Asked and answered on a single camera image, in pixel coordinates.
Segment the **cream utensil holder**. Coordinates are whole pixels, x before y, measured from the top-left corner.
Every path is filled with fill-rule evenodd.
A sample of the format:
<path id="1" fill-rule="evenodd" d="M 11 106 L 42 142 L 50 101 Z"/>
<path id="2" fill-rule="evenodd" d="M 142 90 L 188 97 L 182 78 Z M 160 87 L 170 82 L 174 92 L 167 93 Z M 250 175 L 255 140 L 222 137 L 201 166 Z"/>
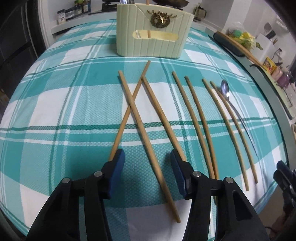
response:
<path id="1" fill-rule="evenodd" d="M 116 51 L 123 57 L 177 59 L 194 16 L 179 9 L 155 4 L 118 4 Z"/>

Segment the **dark rolled mat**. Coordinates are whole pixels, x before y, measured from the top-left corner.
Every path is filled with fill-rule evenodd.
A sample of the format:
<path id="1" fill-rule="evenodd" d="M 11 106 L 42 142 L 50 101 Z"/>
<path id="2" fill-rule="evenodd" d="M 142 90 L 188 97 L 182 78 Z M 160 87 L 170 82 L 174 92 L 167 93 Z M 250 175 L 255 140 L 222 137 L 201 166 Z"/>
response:
<path id="1" fill-rule="evenodd" d="M 230 52 L 232 52 L 234 55 L 238 57 L 244 57 L 245 54 L 242 53 L 235 45 L 233 45 L 229 40 L 222 37 L 219 33 L 214 33 L 213 35 L 214 40 L 221 45 L 222 47 L 228 49 Z"/>

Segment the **bamboo chopstick seven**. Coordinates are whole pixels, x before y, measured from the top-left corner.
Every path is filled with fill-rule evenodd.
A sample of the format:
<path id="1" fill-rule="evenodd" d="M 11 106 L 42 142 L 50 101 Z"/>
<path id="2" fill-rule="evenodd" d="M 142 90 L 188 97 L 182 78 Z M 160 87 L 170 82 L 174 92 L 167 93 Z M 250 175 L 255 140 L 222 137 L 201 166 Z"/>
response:
<path id="1" fill-rule="evenodd" d="M 254 177 L 254 181 L 255 183 L 257 184 L 258 183 L 258 177 L 257 177 L 257 173 L 256 173 L 256 169 L 255 169 L 255 165 L 254 165 L 254 161 L 253 161 L 253 157 L 252 157 L 252 154 L 251 154 L 251 151 L 249 149 L 249 145 L 247 143 L 247 140 L 241 130 L 241 127 L 238 123 L 238 120 L 234 114 L 234 109 L 230 106 L 230 102 L 229 100 L 227 99 L 227 96 L 225 94 L 223 94 L 223 92 L 221 90 L 218 89 L 218 87 L 211 81 L 210 84 L 212 85 L 212 87 L 215 89 L 215 91 L 217 92 L 217 94 L 219 95 L 219 97 L 221 98 L 222 102 L 224 103 L 227 111 L 229 112 L 233 122 L 234 122 L 234 125 L 236 126 L 236 129 L 238 130 L 238 133 L 241 137 L 241 140 L 242 140 L 242 143 L 245 147 L 245 151 L 247 153 L 247 156 L 248 156 L 248 160 L 249 160 L 249 163 L 250 163 L 250 167 L 251 167 L 251 170 L 252 170 L 252 174 L 253 174 L 253 177 Z"/>

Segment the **bamboo chopstick four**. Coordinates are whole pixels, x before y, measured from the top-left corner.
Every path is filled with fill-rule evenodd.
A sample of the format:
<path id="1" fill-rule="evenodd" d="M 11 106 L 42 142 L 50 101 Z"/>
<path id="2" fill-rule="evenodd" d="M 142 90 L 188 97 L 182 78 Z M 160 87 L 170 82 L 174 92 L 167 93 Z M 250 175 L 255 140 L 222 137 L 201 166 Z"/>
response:
<path id="1" fill-rule="evenodd" d="M 188 109 L 188 112 L 189 112 L 189 115 L 191 116 L 191 119 L 192 119 L 192 122 L 193 122 L 193 125 L 194 125 L 194 128 L 195 128 L 195 131 L 196 131 L 196 134 L 197 134 L 197 137 L 198 137 L 198 140 L 200 142 L 200 146 L 201 146 L 201 149 L 202 149 L 202 152 L 203 152 L 203 155 L 204 155 L 204 158 L 205 158 L 205 161 L 206 161 L 206 164 L 207 164 L 207 167 L 208 167 L 208 173 L 209 173 L 209 176 L 210 178 L 215 178 L 215 174 L 214 174 L 214 169 L 213 169 L 213 166 L 212 166 L 212 162 L 211 162 L 211 159 L 210 159 L 210 155 L 209 155 L 209 151 L 206 147 L 206 144 L 205 144 L 205 141 L 204 141 L 204 137 L 203 137 L 203 134 L 201 132 L 201 129 L 200 129 L 200 125 L 198 123 L 198 120 L 195 116 L 195 113 L 192 109 L 192 106 L 189 102 L 189 99 L 180 83 L 180 80 L 177 76 L 177 74 L 172 71 L 171 72 L 177 86 L 178 86 L 178 89 L 180 91 L 180 94 L 183 98 L 183 101 Z"/>

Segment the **teal plaid tablecloth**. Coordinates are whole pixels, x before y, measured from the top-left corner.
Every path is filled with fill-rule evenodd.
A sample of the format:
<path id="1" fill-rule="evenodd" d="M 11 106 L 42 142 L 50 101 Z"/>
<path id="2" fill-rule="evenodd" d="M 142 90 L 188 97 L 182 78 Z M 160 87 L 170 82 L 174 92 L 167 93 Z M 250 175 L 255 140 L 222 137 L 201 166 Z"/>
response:
<path id="1" fill-rule="evenodd" d="M 72 28 L 30 67 L 10 98 L 1 120 L 1 209 L 27 235 L 40 209 L 64 178 L 85 178 L 108 161 L 127 109 L 118 78 L 131 93 L 149 58 L 116 54 L 116 20 Z M 219 177 L 234 178 L 260 213 L 273 194 L 276 163 L 287 162 L 284 140 L 265 96 L 251 76 L 205 32 L 191 29 L 179 59 L 150 58 L 146 78 L 180 146 L 195 170 L 208 175 L 191 116 L 172 76 L 174 71 L 202 128 L 184 76 L 188 76 L 207 121 Z M 202 79 L 218 87 L 225 79 L 257 146 L 248 136 L 258 183 L 233 121 L 247 169 L 246 191 L 238 157 L 224 121 Z M 105 200 L 113 240 L 182 240 L 191 201 L 180 195 L 170 164 L 173 146 L 144 86 L 135 104 L 162 169 L 181 223 L 176 223 L 151 168 L 132 115 L 120 148 L 125 165 L 111 200 Z"/>

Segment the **wooden cutting board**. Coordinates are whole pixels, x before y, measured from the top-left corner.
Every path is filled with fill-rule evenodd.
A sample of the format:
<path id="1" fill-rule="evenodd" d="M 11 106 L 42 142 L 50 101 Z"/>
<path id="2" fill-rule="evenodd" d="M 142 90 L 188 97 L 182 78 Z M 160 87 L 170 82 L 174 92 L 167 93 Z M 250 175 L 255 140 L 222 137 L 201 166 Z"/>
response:
<path id="1" fill-rule="evenodd" d="M 263 65 L 241 44 L 239 44 L 237 41 L 233 40 L 231 37 L 225 35 L 224 33 L 217 31 L 218 35 L 223 37 L 224 39 L 227 39 L 231 44 L 233 44 L 235 47 L 239 49 L 240 52 L 242 52 L 249 60 L 251 60 L 254 64 L 263 67 Z"/>

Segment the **bamboo chopstick six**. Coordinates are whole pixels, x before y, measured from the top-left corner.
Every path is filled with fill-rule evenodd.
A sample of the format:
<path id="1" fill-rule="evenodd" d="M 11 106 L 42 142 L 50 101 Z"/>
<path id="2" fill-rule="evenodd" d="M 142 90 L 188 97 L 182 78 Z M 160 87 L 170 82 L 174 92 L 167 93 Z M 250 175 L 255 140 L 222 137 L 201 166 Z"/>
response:
<path id="1" fill-rule="evenodd" d="M 229 120 L 227 119 L 227 116 L 226 116 L 224 110 L 222 109 L 222 106 L 219 103 L 217 97 L 215 96 L 213 90 L 209 87 L 207 80 L 203 78 L 202 79 L 202 82 L 205 85 L 208 93 L 212 97 L 212 99 L 213 99 L 213 101 L 214 101 L 214 103 L 215 103 L 215 105 L 216 105 L 219 113 L 222 116 L 222 119 L 224 120 L 224 123 L 226 125 L 227 131 L 229 133 L 229 136 L 230 136 L 230 138 L 231 138 L 231 140 L 233 142 L 233 145 L 234 145 L 234 148 L 235 148 L 235 151 L 236 151 L 236 155 L 238 157 L 238 161 L 239 161 L 240 168 L 241 168 L 241 171 L 242 171 L 242 176 L 243 176 L 243 180 L 244 180 L 246 191 L 249 191 L 249 183 L 248 183 L 247 173 L 246 173 L 246 169 L 245 169 L 245 164 L 243 162 L 242 154 L 241 154 L 241 151 L 240 151 L 238 142 L 236 140 L 236 137 L 234 135 L 234 132 L 233 132 L 233 130 L 231 128 L 231 125 L 229 123 Z"/>

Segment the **black refrigerator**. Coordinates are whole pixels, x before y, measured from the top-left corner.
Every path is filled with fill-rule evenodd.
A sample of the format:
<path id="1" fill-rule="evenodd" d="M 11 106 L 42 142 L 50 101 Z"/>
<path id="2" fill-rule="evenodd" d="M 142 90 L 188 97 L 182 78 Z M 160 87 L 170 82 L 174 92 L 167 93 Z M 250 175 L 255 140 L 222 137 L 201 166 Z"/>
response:
<path id="1" fill-rule="evenodd" d="M 8 98 L 45 50 L 38 1 L 1 1 L 1 90 Z"/>

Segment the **small silver spoon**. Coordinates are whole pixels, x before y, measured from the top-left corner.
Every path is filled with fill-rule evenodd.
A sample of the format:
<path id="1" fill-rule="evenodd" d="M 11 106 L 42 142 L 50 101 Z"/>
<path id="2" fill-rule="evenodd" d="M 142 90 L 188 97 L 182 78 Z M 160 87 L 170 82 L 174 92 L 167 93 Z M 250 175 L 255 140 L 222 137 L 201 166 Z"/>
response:
<path id="1" fill-rule="evenodd" d="M 238 112 L 238 110 L 235 108 L 235 106 L 231 103 L 229 97 L 230 97 L 230 89 L 229 89 L 229 85 L 228 85 L 228 82 L 226 80 L 222 80 L 221 81 L 221 84 L 220 84 L 220 90 L 221 90 L 221 93 L 222 95 L 226 98 L 226 101 L 229 103 L 229 105 L 231 106 L 231 108 L 234 110 L 234 112 L 236 113 L 237 117 L 239 118 L 240 122 L 242 123 L 251 143 L 252 143 L 252 146 L 254 148 L 254 151 L 255 151 L 255 154 L 258 155 L 258 150 L 257 150 L 257 147 L 255 145 L 255 142 L 251 136 L 251 133 L 250 131 L 248 130 L 243 118 L 241 117 L 240 113 Z"/>

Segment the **white knife block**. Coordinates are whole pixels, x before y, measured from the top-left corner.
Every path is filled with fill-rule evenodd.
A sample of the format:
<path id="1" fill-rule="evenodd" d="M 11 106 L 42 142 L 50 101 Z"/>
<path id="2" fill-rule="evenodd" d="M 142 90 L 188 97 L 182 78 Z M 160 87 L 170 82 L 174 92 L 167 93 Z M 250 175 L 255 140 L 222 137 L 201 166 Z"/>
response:
<path id="1" fill-rule="evenodd" d="M 273 30 L 271 24 L 267 22 L 263 27 L 264 32 L 259 33 L 257 36 L 257 42 L 263 49 L 263 55 L 272 57 L 276 51 L 275 42 L 277 42 L 276 32 Z"/>

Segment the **large silver spoon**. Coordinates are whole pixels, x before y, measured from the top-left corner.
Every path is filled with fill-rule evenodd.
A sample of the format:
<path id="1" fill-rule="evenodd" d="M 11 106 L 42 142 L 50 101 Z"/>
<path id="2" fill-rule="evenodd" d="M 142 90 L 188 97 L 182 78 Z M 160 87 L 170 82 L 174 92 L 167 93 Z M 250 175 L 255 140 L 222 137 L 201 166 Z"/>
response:
<path id="1" fill-rule="evenodd" d="M 120 4 L 134 4 L 134 0 L 120 0 Z"/>

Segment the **bamboo chopstick five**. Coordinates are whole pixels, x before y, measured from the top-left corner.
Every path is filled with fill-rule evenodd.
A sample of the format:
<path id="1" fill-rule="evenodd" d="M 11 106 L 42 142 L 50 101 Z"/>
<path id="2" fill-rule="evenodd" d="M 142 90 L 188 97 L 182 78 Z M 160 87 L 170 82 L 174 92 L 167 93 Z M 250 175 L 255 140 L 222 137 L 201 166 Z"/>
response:
<path id="1" fill-rule="evenodd" d="M 191 94 L 193 96 L 194 102 L 195 102 L 195 104 L 197 106 L 199 116 L 201 118 L 201 122 L 202 122 L 203 129 L 204 129 L 204 132 L 205 132 L 206 140 L 207 140 L 207 143 L 208 143 L 208 148 L 209 148 L 209 153 L 210 153 L 210 158 L 211 158 L 211 162 L 212 162 L 212 167 L 213 167 L 215 179 L 219 179 L 219 171 L 218 171 L 218 165 L 217 165 L 217 161 L 216 161 L 216 155 L 215 155 L 214 146 L 213 146 L 213 142 L 212 142 L 212 138 L 211 138 L 211 135 L 210 135 L 210 130 L 208 128 L 207 121 L 205 119 L 205 116 L 204 116 L 201 104 L 200 104 L 200 102 L 198 100 L 198 97 L 196 95 L 196 92 L 195 92 L 195 90 L 194 90 L 194 88 L 193 88 L 193 86 L 191 84 L 191 81 L 189 80 L 189 77 L 185 76 L 185 80 L 187 82 L 187 85 L 189 86 L 189 89 L 190 89 Z"/>

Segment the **bamboo chopstick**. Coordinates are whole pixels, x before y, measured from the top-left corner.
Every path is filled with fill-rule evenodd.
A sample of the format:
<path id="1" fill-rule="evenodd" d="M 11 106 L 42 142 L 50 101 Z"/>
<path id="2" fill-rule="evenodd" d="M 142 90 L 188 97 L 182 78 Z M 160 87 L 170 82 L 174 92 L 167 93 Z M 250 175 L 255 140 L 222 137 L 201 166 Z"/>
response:
<path id="1" fill-rule="evenodd" d="M 149 0 L 146 0 L 146 5 L 149 6 Z M 151 38 L 151 31 L 147 30 L 147 38 L 150 39 Z"/>

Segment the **yellow snack package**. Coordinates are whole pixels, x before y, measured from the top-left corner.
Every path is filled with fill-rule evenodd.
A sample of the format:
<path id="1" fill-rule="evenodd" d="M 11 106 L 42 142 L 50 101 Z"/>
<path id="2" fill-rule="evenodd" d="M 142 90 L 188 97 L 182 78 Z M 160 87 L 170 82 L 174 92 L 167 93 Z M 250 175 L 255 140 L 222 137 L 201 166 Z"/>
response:
<path id="1" fill-rule="evenodd" d="M 272 74 L 274 70 L 276 69 L 276 64 L 274 61 L 272 61 L 269 57 L 266 57 L 264 63 L 263 63 L 263 68 L 269 73 Z"/>

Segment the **bamboo chopstick three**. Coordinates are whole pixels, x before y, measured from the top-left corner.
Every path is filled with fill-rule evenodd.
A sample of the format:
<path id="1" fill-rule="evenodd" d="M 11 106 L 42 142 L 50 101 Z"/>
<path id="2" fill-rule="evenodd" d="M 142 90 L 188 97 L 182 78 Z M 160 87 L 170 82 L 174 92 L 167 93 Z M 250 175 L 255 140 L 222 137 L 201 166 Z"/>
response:
<path id="1" fill-rule="evenodd" d="M 159 119 L 161 120 L 163 126 L 164 126 L 164 129 L 171 141 L 171 144 L 173 145 L 173 147 L 178 151 L 178 154 L 180 155 L 181 159 L 183 161 L 187 161 L 186 159 L 186 156 L 183 152 L 183 149 L 181 148 L 176 136 L 175 136 L 175 133 L 173 131 L 173 129 L 171 128 L 171 125 L 161 107 L 161 105 L 159 104 L 150 84 L 148 83 L 146 77 L 142 77 L 142 82 L 144 83 L 146 89 L 147 89 L 147 92 L 149 93 L 150 95 L 150 98 L 152 100 L 152 104 L 154 105 L 154 109 L 156 110 L 158 116 L 159 116 Z"/>

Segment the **bamboo chopstick two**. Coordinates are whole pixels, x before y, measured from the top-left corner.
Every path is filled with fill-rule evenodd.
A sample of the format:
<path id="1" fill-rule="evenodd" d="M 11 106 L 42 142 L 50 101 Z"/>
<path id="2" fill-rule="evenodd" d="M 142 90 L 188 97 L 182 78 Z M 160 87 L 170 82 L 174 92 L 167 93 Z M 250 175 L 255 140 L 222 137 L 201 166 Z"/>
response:
<path id="1" fill-rule="evenodd" d="M 157 157 L 154 153 L 154 149 L 151 145 L 151 142 L 149 140 L 149 137 L 147 135 L 147 132 L 144 128 L 144 124 L 142 123 L 142 119 L 140 118 L 140 114 L 137 110 L 137 106 L 135 104 L 135 101 L 132 97 L 132 94 L 130 92 L 130 89 L 128 87 L 128 84 L 125 80 L 125 76 L 123 74 L 123 72 L 121 70 L 118 71 L 119 73 L 119 77 L 120 77 L 120 80 L 121 80 L 121 83 L 123 84 L 123 88 L 125 90 L 125 93 L 126 93 L 126 96 L 127 96 L 127 100 L 128 100 L 128 104 L 130 106 L 130 109 L 132 111 L 132 114 L 133 116 L 135 117 L 135 120 L 136 120 L 136 124 L 138 126 L 138 129 L 139 129 L 139 132 L 140 132 L 140 136 L 142 137 L 142 141 L 144 142 L 144 146 L 145 146 L 145 149 L 147 151 L 147 155 L 148 155 L 148 158 L 150 160 L 150 163 L 151 163 L 151 166 L 152 166 L 152 169 L 154 171 L 154 174 L 158 180 L 158 183 L 165 195 L 165 198 L 168 202 L 168 205 L 172 211 L 172 214 L 173 214 L 173 217 L 174 219 L 176 220 L 177 223 L 181 223 L 181 219 L 180 219 L 180 216 L 178 214 L 178 210 L 175 206 L 175 203 L 174 203 L 174 200 L 171 196 L 171 193 L 170 193 L 170 190 L 166 184 L 166 181 L 165 181 L 165 178 L 163 176 L 163 173 L 162 173 L 162 170 L 159 166 L 159 163 L 158 163 L 158 160 L 157 160 Z"/>

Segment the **bag of colourful sponges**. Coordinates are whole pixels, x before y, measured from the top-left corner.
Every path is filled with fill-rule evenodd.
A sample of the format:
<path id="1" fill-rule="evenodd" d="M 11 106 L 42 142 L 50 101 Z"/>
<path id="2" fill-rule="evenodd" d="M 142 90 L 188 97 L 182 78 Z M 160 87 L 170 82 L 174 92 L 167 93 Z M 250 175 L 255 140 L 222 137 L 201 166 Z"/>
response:
<path id="1" fill-rule="evenodd" d="M 255 37 L 247 32 L 243 24 L 240 22 L 234 22 L 230 25 L 226 31 L 226 35 L 249 51 L 256 48 L 263 50 L 262 46 L 256 41 Z"/>

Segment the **black frying pan with lid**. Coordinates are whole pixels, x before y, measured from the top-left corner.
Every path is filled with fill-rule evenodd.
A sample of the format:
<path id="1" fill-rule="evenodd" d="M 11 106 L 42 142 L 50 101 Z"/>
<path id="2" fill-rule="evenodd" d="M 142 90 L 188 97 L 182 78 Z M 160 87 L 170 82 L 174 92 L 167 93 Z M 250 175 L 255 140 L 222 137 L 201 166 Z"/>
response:
<path id="1" fill-rule="evenodd" d="M 184 8 L 189 4 L 186 0 L 153 0 L 153 2 L 162 6 L 172 6 L 173 8 Z"/>

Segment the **spice rack with bottles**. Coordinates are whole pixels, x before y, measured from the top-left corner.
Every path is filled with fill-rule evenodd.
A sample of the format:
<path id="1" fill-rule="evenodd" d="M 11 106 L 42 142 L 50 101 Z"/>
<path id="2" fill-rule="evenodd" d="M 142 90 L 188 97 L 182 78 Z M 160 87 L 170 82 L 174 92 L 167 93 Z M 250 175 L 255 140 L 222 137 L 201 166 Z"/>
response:
<path id="1" fill-rule="evenodd" d="M 91 1 L 74 1 L 74 6 L 68 9 L 61 9 L 57 11 L 58 25 L 65 23 L 68 20 L 77 18 L 83 14 L 91 12 Z"/>

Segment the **black gas stove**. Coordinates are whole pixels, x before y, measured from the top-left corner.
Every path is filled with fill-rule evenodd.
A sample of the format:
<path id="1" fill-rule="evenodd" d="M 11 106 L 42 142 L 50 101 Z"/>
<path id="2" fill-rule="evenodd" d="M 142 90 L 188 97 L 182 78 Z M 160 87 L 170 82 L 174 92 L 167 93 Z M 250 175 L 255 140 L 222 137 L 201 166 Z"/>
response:
<path id="1" fill-rule="evenodd" d="M 100 11 L 94 11 L 90 12 L 90 15 L 93 14 L 98 14 L 98 13 L 106 13 L 106 12 L 111 12 L 111 11 L 116 11 L 117 10 L 117 5 L 119 4 L 119 1 L 102 1 L 102 9 Z"/>

